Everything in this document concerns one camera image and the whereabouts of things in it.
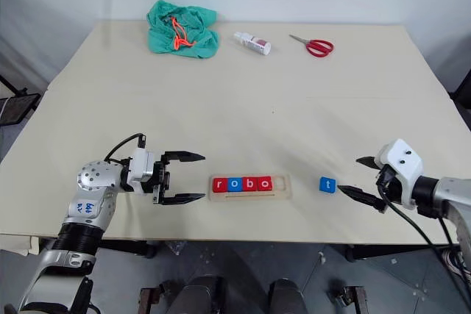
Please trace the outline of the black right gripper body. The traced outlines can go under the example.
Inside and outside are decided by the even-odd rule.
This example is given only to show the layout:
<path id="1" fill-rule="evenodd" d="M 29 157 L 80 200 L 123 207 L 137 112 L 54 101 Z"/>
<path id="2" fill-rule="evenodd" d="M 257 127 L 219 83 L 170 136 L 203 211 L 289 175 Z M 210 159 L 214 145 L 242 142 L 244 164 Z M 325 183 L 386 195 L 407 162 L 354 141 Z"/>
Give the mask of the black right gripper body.
<path id="1" fill-rule="evenodd" d="M 377 176 L 376 185 L 381 197 L 385 196 L 392 203 L 402 204 L 402 185 L 396 175 L 390 165 L 384 165 Z"/>

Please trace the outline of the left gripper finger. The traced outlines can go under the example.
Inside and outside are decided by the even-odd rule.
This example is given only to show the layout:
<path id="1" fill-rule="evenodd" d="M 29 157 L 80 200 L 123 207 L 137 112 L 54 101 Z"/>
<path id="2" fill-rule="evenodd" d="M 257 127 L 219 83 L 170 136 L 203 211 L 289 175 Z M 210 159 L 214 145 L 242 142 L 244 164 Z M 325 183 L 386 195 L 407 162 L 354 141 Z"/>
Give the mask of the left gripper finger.
<path id="1" fill-rule="evenodd" d="M 182 163 L 189 163 L 205 160 L 205 157 L 189 151 L 165 151 L 163 154 L 164 163 L 170 163 L 172 160 L 178 160 Z"/>
<path id="2" fill-rule="evenodd" d="M 172 197 L 163 197 L 161 200 L 162 205 L 181 205 L 204 198 L 204 193 L 179 193 Z"/>

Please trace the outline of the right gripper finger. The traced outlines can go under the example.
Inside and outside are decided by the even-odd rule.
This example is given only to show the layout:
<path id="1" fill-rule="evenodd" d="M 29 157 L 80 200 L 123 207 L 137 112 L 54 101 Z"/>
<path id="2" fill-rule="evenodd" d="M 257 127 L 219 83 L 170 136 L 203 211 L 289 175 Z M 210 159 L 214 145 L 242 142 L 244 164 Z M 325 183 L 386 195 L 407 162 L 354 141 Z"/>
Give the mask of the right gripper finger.
<path id="1" fill-rule="evenodd" d="M 387 203 L 384 200 L 379 199 L 370 193 L 366 193 L 360 188 L 350 185 L 339 185 L 338 189 L 345 195 L 349 196 L 352 200 L 373 207 L 380 213 L 385 213 L 387 209 Z"/>
<path id="2" fill-rule="evenodd" d="M 380 167 L 376 164 L 375 158 L 373 156 L 360 157 L 355 160 L 357 163 L 365 165 L 368 168 L 379 170 Z"/>

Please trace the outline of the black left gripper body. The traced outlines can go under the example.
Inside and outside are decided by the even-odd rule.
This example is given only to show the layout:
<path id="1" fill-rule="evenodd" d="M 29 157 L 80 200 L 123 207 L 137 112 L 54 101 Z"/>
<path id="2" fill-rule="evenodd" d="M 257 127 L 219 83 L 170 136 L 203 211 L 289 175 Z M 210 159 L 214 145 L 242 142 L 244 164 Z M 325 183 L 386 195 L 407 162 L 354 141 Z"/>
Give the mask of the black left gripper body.
<path id="1" fill-rule="evenodd" d="M 172 160 L 173 153 L 166 151 L 161 155 L 160 160 L 154 163 L 154 171 L 152 177 L 153 192 L 152 202 L 154 204 L 173 205 L 172 198 L 166 198 L 165 192 L 169 189 L 170 173 L 166 170 L 166 166 Z"/>

